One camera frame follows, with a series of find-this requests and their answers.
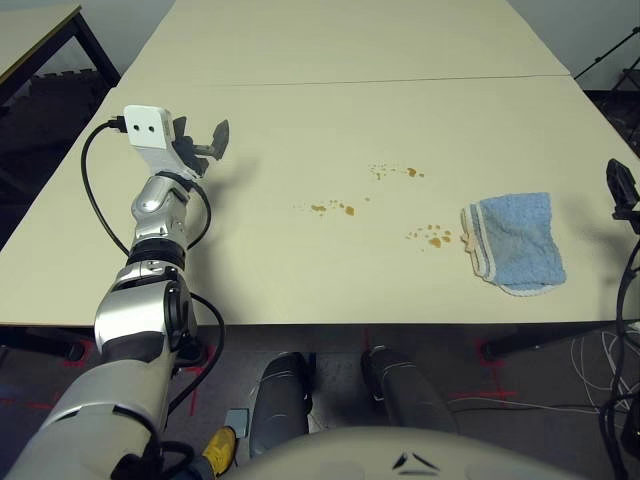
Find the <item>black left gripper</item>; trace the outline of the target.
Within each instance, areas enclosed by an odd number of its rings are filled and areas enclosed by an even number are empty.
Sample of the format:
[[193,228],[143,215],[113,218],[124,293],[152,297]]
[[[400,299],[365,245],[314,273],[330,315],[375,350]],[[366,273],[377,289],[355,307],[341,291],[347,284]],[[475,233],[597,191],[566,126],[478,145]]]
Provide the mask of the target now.
[[227,119],[221,121],[212,136],[212,145],[198,145],[190,136],[185,136],[187,118],[173,119],[173,148],[181,161],[193,172],[194,176],[204,176],[209,168],[209,157],[221,160],[230,139],[230,125]]

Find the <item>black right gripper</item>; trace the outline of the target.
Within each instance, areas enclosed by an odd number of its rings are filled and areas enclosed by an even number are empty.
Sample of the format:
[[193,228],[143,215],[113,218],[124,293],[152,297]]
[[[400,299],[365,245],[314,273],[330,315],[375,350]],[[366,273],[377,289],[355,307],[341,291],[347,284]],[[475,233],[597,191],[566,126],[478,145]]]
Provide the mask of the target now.
[[618,160],[610,159],[606,167],[606,180],[616,205],[612,218],[639,220],[638,192],[630,169]]

